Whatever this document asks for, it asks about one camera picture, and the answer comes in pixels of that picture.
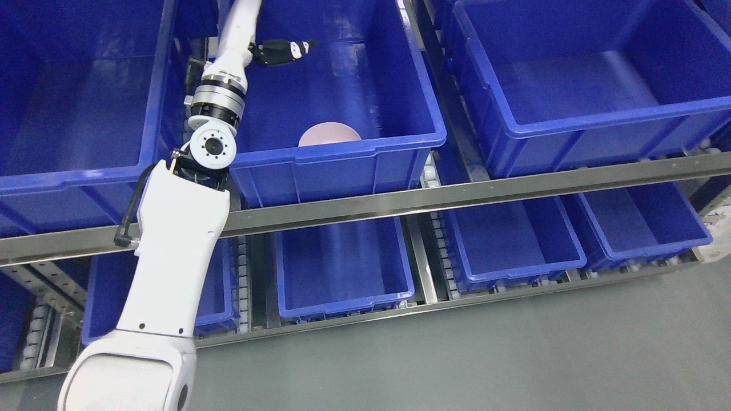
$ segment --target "pink object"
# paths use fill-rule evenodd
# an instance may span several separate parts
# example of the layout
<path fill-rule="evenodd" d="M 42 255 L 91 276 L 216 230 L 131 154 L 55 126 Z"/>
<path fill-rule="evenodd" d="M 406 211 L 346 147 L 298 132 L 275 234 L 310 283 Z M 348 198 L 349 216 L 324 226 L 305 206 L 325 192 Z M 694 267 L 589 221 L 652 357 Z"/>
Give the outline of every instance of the pink object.
<path fill-rule="evenodd" d="M 344 143 L 360 141 L 360 135 L 350 126 L 342 123 L 327 122 L 315 124 L 300 137 L 300 147 L 318 144 Z"/>

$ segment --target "white robotic arm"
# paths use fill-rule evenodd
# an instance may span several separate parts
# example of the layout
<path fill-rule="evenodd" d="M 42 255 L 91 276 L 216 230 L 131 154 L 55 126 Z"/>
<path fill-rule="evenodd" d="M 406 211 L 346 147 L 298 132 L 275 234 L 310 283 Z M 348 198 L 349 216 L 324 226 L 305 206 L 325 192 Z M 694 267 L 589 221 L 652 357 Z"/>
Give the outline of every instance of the white robotic arm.
<path fill-rule="evenodd" d="M 255 45 L 261 0 L 237 0 L 191 100 L 189 143 L 149 173 L 137 218 L 142 235 L 126 234 L 136 200 L 115 242 L 137 246 L 135 277 L 114 331 L 93 342 L 69 370 L 59 411 L 182 411 L 195 371 L 193 328 L 198 301 L 229 212 L 223 186 L 236 155 L 236 129 L 248 88 L 244 69 L 298 60 L 313 42 Z M 145 173 L 139 187 L 145 183 Z"/>

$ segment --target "cable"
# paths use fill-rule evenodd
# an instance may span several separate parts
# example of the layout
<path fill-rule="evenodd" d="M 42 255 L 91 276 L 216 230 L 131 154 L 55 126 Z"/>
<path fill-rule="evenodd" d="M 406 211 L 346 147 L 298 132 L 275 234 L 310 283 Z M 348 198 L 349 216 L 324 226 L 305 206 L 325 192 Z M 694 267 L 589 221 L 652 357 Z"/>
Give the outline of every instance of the cable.
<path fill-rule="evenodd" d="M 114 244 L 120 247 L 129 247 L 129 245 L 132 243 L 132 237 L 129 236 L 129 225 L 132 223 L 132 215 L 135 213 L 137 202 L 140 200 L 142 191 L 145 189 L 145 183 L 147 181 L 147 178 L 150 176 L 150 173 L 152 173 L 152 169 L 154 168 L 155 164 L 147 166 L 142 171 L 142 174 L 140 174 L 140 177 L 137 179 L 137 185 L 135 186 L 135 190 L 132 193 L 132 199 L 129 201 L 127 210 L 124 212 L 124 216 L 119 222 L 119 226 L 117 226 L 117 231 L 114 234 Z"/>

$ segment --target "shelf rack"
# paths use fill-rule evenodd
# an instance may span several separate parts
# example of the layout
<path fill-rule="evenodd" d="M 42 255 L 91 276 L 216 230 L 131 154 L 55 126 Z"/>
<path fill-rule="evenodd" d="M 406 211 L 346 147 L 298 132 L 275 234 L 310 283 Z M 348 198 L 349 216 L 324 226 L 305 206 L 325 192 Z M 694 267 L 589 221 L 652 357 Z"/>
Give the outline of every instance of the shelf rack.
<path fill-rule="evenodd" d="M 199 339 L 196 342 L 199 348 L 530 295 L 595 287 L 665 274 L 689 268 L 701 262 L 698 253 L 691 251 L 670 262 L 636 266 L 632 269 L 623 268 L 598 274 L 571 271 L 552 282 L 450 298 L 447 281 L 445 281 L 442 267 L 439 264 L 436 239 L 431 226 L 434 211 L 666 181 L 710 178 L 692 197 L 696 209 L 703 212 L 707 211 L 709 206 L 717 203 L 731 189 L 731 177 L 729 177 L 731 175 L 731 152 L 703 153 L 698 151 L 693 155 L 670 159 L 490 180 L 475 143 L 469 115 L 463 108 L 455 81 L 446 67 L 438 34 L 433 29 L 428 10 L 431 5 L 426 0 L 402 0 L 402 2 L 404 10 L 409 14 L 413 23 L 414 31 L 420 36 L 423 44 L 423 55 L 428 63 L 434 91 L 440 101 L 447 125 L 447 144 L 455 149 L 457 163 L 468 182 L 430 189 L 413 189 L 315 203 L 233 211 L 229 214 L 222 237 L 248 236 L 247 254 L 250 254 L 249 261 L 252 264 L 248 269 L 247 290 L 249 294 L 246 297 L 250 304 L 251 330 L 246 333 Z M 279 317 L 276 312 L 276 288 L 272 288 L 272 282 L 257 273 L 257 264 L 253 263 L 257 259 L 261 260 L 260 256 L 257 256 L 257 250 L 261 250 L 263 247 L 258 247 L 257 244 L 262 244 L 265 236 L 269 235 L 267 233 L 387 216 L 401 216 L 402 218 L 414 284 L 417 287 L 416 297 L 413 300 L 405 307 L 398 309 L 330 318 L 310 323 L 288 323 Z M 128 251 L 113 245 L 111 239 L 115 229 L 116 227 L 96 227 L 2 238 L 0 239 L 0 267 L 27 267 L 61 258 Z M 133 225 L 130 232 L 132 235 L 138 235 L 138 226 Z M 70 355 L 73 357 L 75 354 L 69 353 L 76 353 L 78 349 L 78 338 L 68 338 L 69 326 L 65 326 L 66 323 L 73 324 L 73 320 L 75 318 L 70 318 L 62 328 L 65 337 L 62 340 L 71 341 L 71 346 L 69 343 L 66 346 L 61 343 L 56 344 L 59 352 L 65 353 L 65 357 Z M 65 372 L 70 364 L 70 361 L 60 361 L 56 365 L 42 369 L 0 374 L 0 382 L 60 374 Z"/>

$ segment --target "blue storage crate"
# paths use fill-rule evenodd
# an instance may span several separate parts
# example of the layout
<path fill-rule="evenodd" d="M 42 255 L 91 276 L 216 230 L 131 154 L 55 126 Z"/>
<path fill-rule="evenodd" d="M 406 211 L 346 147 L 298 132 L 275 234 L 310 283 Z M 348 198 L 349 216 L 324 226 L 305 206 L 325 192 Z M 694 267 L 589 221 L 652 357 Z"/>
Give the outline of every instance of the blue storage crate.
<path fill-rule="evenodd" d="M 20 334 L 26 327 L 33 296 L 21 285 L 0 273 L 0 372 L 12 370 Z"/>
<path fill-rule="evenodd" d="M 0 1 L 0 237 L 118 224 L 180 145 L 175 6 Z"/>
<path fill-rule="evenodd" d="M 297 321 L 394 308 L 414 296 L 396 218 L 275 233 L 279 314 Z"/>
<path fill-rule="evenodd" d="M 583 267 L 586 256 L 557 197 L 443 211 L 461 293 L 524 284 Z"/>
<path fill-rule="evenodd" d="M 403 4 L 266 0 L 257 39 L 314 39 L 301 61 L 246 69 L 249 91 L 231 176 L 251 207 L 416 186 L 446 132 Z M 298 147 L 337 121 L 362 141 Z"/>
<path fill-rule="evenodd" d="M 235 242 L 219 240 L 211 255 L 195 320 L 195 333 L 234 330 L 238 326 L 238 264 Z M 91 258 L 81 342 L 89 345 L 117 326 L 135 276 L 137 258 L 131 252 Z"/>
<path fill-rule="evenodd" d="M 493 177 L 674 154 L 731 118 L 731 39 L 690 0 L 459 1 L 448 30 Z"/>
<path fill-rule="evenodd" d="M 675 183 L 563 197 L 592 271 L 666 260 L 709 244 L 692 205 Z"/>

